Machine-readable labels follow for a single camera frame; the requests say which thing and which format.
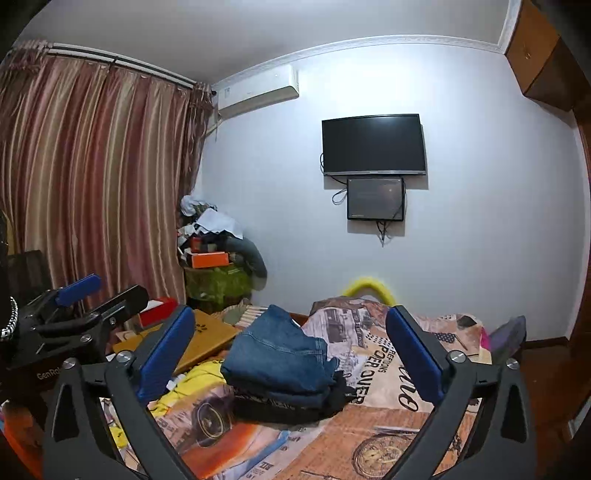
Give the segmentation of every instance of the blue gripper pad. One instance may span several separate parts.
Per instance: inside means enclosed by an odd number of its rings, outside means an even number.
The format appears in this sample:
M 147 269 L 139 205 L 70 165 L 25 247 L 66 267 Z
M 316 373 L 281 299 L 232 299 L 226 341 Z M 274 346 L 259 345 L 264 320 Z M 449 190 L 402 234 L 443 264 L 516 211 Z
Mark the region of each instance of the blue gripper pad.
M 444 396 L 441 369 L 396 307 L 386 315 L 386 332 L 418 394 L 439 405 Z
M 100 290 L 100 277 L 92 274 L 75 281 L 72 285 L 59 290 L 56 303 L 61 307 L 69 307 L 77 301 Z
M 160 398 L 178 361 L 195 333 L 195 316 L 186 306 L 177 307 L 168 320 L 151 332 L 135 350 L 134 379 L 140 403 Z

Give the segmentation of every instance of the metal chain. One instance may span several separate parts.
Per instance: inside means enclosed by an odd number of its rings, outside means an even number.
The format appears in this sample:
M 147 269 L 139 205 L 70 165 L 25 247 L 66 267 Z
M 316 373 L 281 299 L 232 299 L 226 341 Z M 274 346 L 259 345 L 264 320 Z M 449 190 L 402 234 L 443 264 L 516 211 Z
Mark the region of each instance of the metal chain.
M 17 328 L 17 320 L 18 320 L 18 305 L 17 301 L 10 297 L 10 303 L 12 304 L 12 313 L 10 315 L 10 320 L 8 321 L 8 325 L 6 325 L 2 330 L 0 330 L 0 342 L 5 342 L 6 340 L 10 340 L 10 337 L 14 333 L 14 330 Z

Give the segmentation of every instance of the small monitor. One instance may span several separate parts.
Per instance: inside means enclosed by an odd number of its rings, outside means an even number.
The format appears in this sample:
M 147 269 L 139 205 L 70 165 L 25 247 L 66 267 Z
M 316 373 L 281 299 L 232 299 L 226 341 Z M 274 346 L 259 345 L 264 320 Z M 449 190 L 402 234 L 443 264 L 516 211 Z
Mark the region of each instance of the small monitor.
M 347 181 L 349 220 L 404 220 L 404 180 L 396 177 Z

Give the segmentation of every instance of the wooden floor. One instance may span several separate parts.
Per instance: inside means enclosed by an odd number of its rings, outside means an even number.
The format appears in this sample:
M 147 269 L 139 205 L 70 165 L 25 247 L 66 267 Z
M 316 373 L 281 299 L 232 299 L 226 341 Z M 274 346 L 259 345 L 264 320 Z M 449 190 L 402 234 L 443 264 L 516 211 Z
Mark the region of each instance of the wooden floor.
M 530 393 L 538 445 L 538 476 L 570 440 L 567 422 L 591 391 L 591 359 L 573 358 L 566 346 L 525 350 L 521 371 Z

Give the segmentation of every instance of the air conditioner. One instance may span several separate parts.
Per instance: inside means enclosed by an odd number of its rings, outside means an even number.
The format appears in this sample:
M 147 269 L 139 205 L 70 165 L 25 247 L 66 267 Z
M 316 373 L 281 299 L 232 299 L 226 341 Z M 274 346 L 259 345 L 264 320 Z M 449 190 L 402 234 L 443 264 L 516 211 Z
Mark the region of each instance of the air conditioner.
M 297 72 L 291 65 L 283 65 L 224 88 L 217 107 L 222 118 L 230 118 L 299 96 Z

